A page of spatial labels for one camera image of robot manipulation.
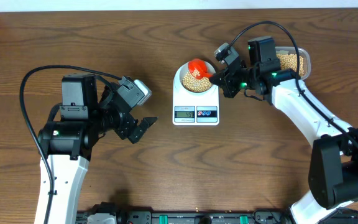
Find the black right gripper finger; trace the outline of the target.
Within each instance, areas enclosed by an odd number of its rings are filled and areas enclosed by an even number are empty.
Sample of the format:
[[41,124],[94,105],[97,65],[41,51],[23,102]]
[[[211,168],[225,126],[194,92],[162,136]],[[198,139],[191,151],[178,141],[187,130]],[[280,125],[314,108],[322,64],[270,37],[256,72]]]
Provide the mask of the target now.
[[229,70],[220,70],[219,72],[214,73],[213,76],[209,78],[209,81],[213,85],[217,85],[217,86],[228,85],[230,81],[229,74],[230,74]]
[[241,90],[241,82],[223,82],[219,87],[223,90],[225,98],[234,98]]

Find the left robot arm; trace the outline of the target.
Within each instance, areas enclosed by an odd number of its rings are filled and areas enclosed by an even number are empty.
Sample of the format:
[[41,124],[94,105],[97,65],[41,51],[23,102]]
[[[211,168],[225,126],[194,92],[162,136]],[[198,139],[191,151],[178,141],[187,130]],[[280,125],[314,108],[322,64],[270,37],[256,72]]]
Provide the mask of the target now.
[[[96,82],[105,83],[98,97]],[[131,110],[143,105],[151,90],[140,80],[122,77],[117,83],[95,74],[62,78],[62,103],[51,110],[38,141],[47,165],[40,165],[36,223],[74,223],[81,186],[93,146],[108,131],[137,143],[156,117],[135,119]]]

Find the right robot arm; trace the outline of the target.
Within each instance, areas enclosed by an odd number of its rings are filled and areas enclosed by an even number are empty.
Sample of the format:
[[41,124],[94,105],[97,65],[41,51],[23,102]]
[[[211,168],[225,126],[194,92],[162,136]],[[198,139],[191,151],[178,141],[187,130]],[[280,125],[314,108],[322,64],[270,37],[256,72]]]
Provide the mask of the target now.
[[322,223],[350,212],[358,201],[358,128],[333,115],[307,89],[294,70],[283,69],[270,36],[248,41],[247,67],[228,43],[214,53],[226,68],[211,83],[226,98],[240,90],[254,90],[263,100],[287,115],[312,147],[309,191],[281,217],[282,223]]

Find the red measuring scoop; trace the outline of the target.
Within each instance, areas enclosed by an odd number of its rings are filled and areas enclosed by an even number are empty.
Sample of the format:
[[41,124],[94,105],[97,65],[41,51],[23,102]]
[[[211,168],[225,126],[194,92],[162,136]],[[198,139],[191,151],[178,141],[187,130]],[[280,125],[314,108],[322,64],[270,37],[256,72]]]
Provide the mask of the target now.
[[211,78],[212,73],[208,72],[205,61],[195,58],[188,62],[188,70],[191,73],[196,73],[195,78],[200,80],[202,78]]

